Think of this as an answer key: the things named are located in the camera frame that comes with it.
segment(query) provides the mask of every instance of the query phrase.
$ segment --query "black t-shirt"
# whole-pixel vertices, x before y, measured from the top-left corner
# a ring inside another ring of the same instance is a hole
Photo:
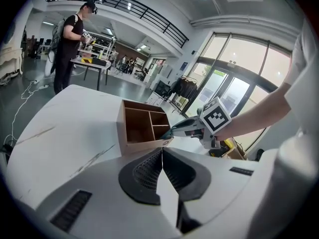
[[[65,23],[64,26],[71,25],[73,26],[72,32],[82,35],[83,34],[83,21],[80,19],[78,16],[78,21],[75,23],[75,15],[69,16]],[[80,41],[75,41],[75,40],[69,40],[63,37],[61,37],[61,41],[59,43],[59,51],[61,52],[60,55],[62,57],[68,57],[68,58],[75,58],[77,54],[77,50],[79,48]]]

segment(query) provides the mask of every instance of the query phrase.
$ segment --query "ceiling light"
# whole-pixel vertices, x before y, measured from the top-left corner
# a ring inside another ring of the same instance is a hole
[[[107,27],[106,28],[106,31],[110,34],[110,35],[113,35],[112,31]]]
[[[43,21],[42,23],[43,23],[43,24],[47,24],[47,25],[50,25],[50,26],[54,26],[54,24],[52,24],[52,23],[49,23],[49,22],[46,22],[46,21]]]

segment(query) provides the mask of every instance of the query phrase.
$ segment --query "wooden box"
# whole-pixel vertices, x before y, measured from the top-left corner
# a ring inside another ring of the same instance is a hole
[[[126,100],[120,106],[117,130],[122,155],[164,147],[172,140],[160,139],[170,130],[162,108]]]

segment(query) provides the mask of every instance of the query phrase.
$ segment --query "backpack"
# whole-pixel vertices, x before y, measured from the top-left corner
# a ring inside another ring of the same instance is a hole
[[[78,15],[74,14],[74,16],[75,16],[75,24],[76,24],[76,22],[78,22]],[[50,50],[53,50],[54,52],[56,52],[59,42],[61,40],[64,23],[65,23],[65,20],[64,19],[61,20],[52,31],[52,41],[50,44]]]

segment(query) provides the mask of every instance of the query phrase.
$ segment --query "railing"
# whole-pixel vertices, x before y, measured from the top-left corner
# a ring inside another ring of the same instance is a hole
[[[66,0],[46,0],[51,1],[66,1]],[[89,1],[89,0],[72,0],[72,1]],[[125,11],[133,16],[136,16],[148,24],[152,25],[172,41],[174,41],[180,48],[188,41],[188,38],[165,17],[146,5],[136,0],[92,0],[105,6],[110,6],[115,9]]]

